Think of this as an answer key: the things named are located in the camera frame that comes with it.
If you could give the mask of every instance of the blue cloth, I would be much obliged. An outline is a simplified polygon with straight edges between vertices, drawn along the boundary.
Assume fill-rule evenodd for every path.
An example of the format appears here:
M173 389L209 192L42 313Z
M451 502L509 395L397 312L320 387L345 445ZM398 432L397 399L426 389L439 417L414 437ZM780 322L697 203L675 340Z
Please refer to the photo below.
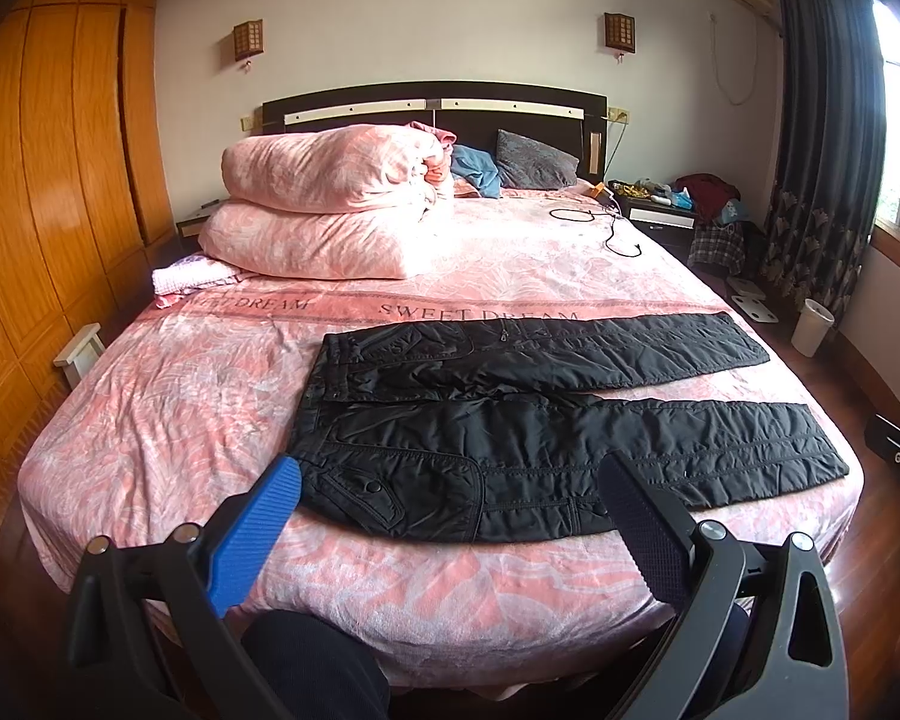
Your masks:
M746 207L739 200L728 200L727 205L722 207L720 218L717 221L720 224L730 224L734 221L747 221L749 213L746 213Z
M670 201L677 208L682 208L686 211L693 208L693 200L690 199L690 194L687 194L687 190L675 191L673 196L671 196Z
M454 143L450 152L450 172L473 184L483 197L500 196L500 172L488 151Z

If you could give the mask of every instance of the electrical outlet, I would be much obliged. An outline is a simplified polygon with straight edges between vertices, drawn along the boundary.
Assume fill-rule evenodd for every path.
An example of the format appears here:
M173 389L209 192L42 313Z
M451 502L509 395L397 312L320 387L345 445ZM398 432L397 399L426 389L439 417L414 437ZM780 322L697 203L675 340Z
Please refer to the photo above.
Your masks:
M607 122L629 124L629 111L626 108L607 108Z

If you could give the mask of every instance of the wall sconce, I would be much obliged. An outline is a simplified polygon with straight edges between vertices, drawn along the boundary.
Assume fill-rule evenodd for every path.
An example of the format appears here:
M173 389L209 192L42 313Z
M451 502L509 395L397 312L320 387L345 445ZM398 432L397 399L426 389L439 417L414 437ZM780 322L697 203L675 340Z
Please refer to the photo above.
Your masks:
M250 57L264 52L264 22L238 23L233 28L233 59L244 62L244 70L250 69Z
M608 49L617 52L617 61L623 60L624 52L636 53L636 40L634 33L636 19L623 13L605 13L604 30L605 42Z

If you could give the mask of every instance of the pink comforter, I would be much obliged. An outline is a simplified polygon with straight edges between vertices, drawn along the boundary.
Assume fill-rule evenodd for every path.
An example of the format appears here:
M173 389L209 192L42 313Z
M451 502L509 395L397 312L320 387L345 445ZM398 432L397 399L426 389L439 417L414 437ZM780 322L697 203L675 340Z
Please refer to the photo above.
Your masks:
M409 278L429 271L453 206L415 205L357 214L293 214L231 199L200 230L211 257L283 278Z
M53 579L69 586L97 533L120 545L162 541L176 524L204 521L226 495L246 490L284 445L324 333L414 319L728 310L626 221L614 242L619 250L640 242L635 259L605 249L603 218L549 217L574 202L459 199L433 271L407 281L261 277L144 312L60 408L20 471L29 531ZM806 531L829 556L863 474L797 377L770 357L608 396L809 404L850 475L708 517L769 543ZM511 545L400 543L343 530L306 509L290 519L239 616L265 608L319 615L367 642L391 683L421 686L511 685L588 670L666 616L617 533Z
M453 197L456 136L414 122L245 138L223 151L223 184L279 211L346 214Z

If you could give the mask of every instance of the plaid cloth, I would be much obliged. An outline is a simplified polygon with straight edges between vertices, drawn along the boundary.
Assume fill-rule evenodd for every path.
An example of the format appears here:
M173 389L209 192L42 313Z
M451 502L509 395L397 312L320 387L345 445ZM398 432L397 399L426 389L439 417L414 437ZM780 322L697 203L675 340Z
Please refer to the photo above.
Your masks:
M746 245L740 223L735 221L723 227L698 224L694 228L687 265L722 265L735 276L744 269L745 261Z

